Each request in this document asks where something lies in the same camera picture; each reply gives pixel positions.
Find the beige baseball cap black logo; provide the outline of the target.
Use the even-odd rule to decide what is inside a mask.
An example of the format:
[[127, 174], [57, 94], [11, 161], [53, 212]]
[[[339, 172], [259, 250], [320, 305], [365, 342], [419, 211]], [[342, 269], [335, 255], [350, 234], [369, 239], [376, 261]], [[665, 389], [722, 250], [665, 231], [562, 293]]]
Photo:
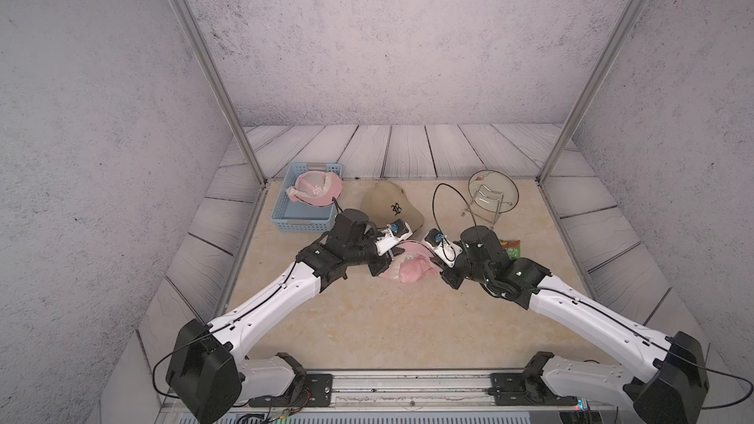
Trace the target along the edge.
[[413, 232], [424, 225], [423, 215], [408, 200], [404, 190], [391, 182], [378, 182], [364, 196], [360, 211], [380, 228], [395, 223], [406, 222]]

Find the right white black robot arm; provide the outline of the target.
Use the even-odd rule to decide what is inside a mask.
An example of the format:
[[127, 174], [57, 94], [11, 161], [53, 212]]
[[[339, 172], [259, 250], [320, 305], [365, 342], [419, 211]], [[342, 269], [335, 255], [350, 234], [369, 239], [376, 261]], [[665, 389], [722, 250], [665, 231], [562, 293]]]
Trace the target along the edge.
[[508, 300], [567, 327], [610, 355], [613, 365], [576, 361], [541, 351], [522, 372], [532, 402], [575, 397], [630, 408], [645, 423], [694, 423], [710, 385], [702, 347], [635, 323], [587, 298], [528, 258], [510, 258], [486, 227], [463, 231], [450, 243], [438, 230], [425, 238], [453, 289], [477, 282], [489, 296]]

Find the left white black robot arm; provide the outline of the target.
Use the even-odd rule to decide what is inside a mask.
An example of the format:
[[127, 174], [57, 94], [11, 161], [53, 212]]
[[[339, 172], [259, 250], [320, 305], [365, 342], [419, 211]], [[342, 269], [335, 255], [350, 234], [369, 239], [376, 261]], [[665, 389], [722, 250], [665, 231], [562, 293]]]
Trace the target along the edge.
[[351, 266], [385, 272], [412, 228], [397, 220], [378, 229], [356, 209], [340, 212], [332, 229], [302, 249], [291, 265], [255, 296], [208, 323], [188, 322], [168, 361], [166, 384], [200, 423], [214, 423], [252, 400], [297, 404], [306, 369], [288, 353], [252, 359], [253, 347], [299, 306], [346, 278]]

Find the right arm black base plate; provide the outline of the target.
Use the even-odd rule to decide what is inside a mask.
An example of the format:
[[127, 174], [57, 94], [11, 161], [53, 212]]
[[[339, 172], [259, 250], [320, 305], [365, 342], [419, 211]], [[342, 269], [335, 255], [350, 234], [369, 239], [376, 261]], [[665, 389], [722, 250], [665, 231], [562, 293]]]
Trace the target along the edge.
[[522, 372], [493, 373], [487, 393], [494, 398], [496, 406], [570, 406], [578, 404], [578, 398], [560, 397], [551, 392], [539, 376], [525, 376]]

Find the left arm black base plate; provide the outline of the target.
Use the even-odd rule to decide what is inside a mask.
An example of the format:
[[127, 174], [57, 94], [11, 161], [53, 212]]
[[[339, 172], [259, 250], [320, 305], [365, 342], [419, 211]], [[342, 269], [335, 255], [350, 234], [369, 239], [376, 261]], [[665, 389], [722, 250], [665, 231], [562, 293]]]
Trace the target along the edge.
[[250, 408], [327, 408], [331, 404], [334, 377], [332, 374], [307, 373], [278, 397], [253, 398]]

